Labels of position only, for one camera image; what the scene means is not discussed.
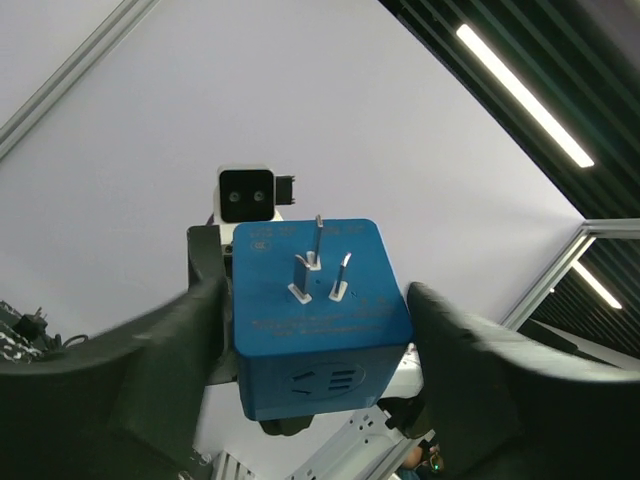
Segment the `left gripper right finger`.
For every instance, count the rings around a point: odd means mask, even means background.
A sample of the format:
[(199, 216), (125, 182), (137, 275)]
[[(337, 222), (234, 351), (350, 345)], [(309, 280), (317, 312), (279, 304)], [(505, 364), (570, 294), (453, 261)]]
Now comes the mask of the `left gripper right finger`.
[(407, 306), (445, 478), (638, 478), (638, 372), (461, 312), (423, 283)]

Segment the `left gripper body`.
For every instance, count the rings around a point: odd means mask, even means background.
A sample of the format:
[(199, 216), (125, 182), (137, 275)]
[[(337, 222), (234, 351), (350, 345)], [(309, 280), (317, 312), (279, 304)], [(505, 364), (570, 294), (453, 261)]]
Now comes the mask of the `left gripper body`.
[(215, 323), (221, 353), (214, 363), (210, 385), (236, 382), (238, 372), (231, 313), (233, 247), (230, 240), (222, 239), (225, 233), (228, 233), (226, 225), (215, 224), (191, 226), (186, 231), (188, 287), (195, 287), (204, 280), (223, 279), (226, 288), (221, 317)]

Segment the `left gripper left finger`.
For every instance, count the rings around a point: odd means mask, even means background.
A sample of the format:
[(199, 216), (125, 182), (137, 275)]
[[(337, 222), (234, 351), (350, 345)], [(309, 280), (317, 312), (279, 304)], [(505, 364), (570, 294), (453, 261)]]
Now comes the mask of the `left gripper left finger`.
[(221, 346), (223, 279), (39, 361), (1, 364), (5, 479), (177, 479)]

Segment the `blue cube plug adapter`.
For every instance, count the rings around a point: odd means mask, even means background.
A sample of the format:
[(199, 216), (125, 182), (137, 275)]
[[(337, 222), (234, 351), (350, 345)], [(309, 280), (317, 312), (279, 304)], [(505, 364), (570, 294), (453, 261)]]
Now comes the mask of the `blue cube plug adapter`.
[(239, 225), (232, 314), (254, 421), (373, 406), (413, 336), (381, 232), (364, 218)]

